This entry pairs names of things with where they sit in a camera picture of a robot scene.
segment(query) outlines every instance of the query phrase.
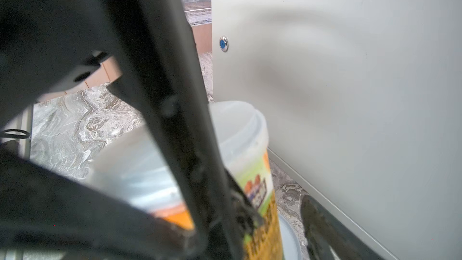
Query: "plastic container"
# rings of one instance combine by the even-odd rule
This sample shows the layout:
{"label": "plastic container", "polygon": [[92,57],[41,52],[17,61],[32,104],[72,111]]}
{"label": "plastic container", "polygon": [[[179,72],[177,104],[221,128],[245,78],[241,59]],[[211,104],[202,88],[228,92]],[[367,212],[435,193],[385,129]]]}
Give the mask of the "plastic container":
{"label": "plastic container", "polygon": [[[246,259],[283,259],[273,181],[267,154],[268,130],[251,104],[209,104],[225,167],[265,224],[244,240]],[[104,148],[86,182],[91,187],[182,228],[194,225],[176,181],[149,131],[139,127]]]}

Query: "marble floor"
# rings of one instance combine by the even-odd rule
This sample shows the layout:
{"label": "marble floor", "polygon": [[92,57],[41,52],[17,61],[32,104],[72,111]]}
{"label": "marble floor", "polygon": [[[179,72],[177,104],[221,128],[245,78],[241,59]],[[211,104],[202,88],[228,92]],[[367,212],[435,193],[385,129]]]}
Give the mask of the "marble floor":
{"label": "marble floor", "polygon": [[[107,144],[142,125],[141,114],[113,96],[107,84],[34,106],[31,160],[76,181]],[[278,212],[291,224],[308,259],[299,205],[306,192],[271,162]]]}

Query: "dark hole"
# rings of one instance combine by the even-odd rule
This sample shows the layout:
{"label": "dark hole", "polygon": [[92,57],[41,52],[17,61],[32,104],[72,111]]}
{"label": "dark hole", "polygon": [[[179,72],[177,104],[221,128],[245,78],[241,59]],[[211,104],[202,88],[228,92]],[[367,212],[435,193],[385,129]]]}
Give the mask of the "dark hole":
{"label": "dark hole", "polygon": [[74,82],[75,82],[75,83],[81,82],[81,81],[83,81],[85,78],[89,77],[90,74],[91,74],[91,72],[89,72],[89,71],[84,72],[84,73],[82,73],[81,75],[79,75],[78,77],[76,77],[76,78],[74,79]]}

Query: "white lid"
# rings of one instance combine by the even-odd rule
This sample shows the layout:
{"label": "white lid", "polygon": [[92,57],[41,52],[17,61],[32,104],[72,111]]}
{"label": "white lid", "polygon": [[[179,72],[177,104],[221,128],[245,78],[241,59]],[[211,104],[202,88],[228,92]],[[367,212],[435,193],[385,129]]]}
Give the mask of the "white lid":
{"label": "white lid", "polygon": [[[245,159],[263,155],[268,146],[265,118],[241,101],[211,103],[209,109],[223,162],[236,175],[246,167]],[[102,149],[86,183],[149,212],[183,202],[176,180],[145,126]]]}

